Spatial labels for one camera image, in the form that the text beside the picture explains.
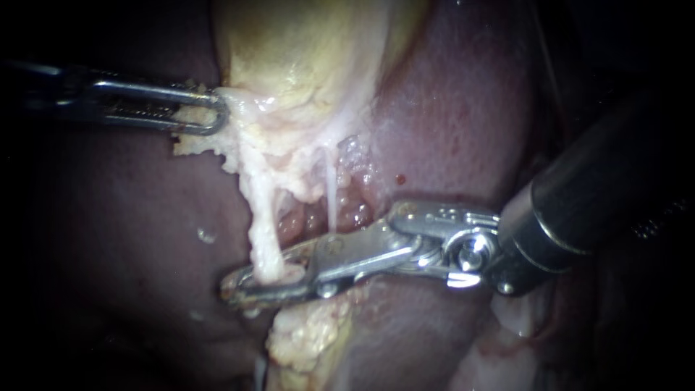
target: metal pivot screw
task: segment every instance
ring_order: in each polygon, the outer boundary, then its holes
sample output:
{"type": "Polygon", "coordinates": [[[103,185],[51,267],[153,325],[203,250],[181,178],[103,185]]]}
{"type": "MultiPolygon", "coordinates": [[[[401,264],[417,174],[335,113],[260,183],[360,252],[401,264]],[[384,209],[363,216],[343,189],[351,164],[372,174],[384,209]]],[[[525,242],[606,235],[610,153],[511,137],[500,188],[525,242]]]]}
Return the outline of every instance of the metal pivot screw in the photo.
{"type": "Polygon", "coordinates": [[[505,295],[511,295],[512,293],[514,293],[514,287],[508,282],[501,282],[497,286],[497,290],[499,290],[501,293],[505,295]]]}
{"type": "Polygon", "coordinates": [[[479,270],[489,258],[487,242],[482,236],[466,240],[456,254],[456,261],[464,272],[479,270]]]}
{"type": "Polygon", "coordinates": [[[336,293],[338,293],[338,285],[332,282],[321,284],[316,288],[316,294],[323,298],[332,298],[336,293]]]}

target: forceps jaw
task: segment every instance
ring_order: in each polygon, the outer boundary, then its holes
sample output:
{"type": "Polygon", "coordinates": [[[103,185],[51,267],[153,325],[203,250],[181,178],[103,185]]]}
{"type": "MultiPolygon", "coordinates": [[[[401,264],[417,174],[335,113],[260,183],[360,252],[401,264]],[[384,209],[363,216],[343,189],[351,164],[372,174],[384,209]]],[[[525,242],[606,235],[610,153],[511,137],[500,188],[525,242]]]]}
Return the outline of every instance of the forceps jaw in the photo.
{"type": "Polygon", "coordinates": [[[33,117],[213,135],[229,119],[220,96],[206,88],[158,83],[87,67],[53,67],[4,60],[3,71],[16,75],[21,109],[33,117]]]}
{"type": "Polygon", "coordinates": [[[277,308],[331,298],[364,277],[410,261],[419,245],[420,238],[393,232],[383,220],[349,234],[325,234],[283,252],[286,262],[305,266],[300,281],[254,285],[253,268],[247,266],[222,280],[220,297],[238,309],[277,308]]]}

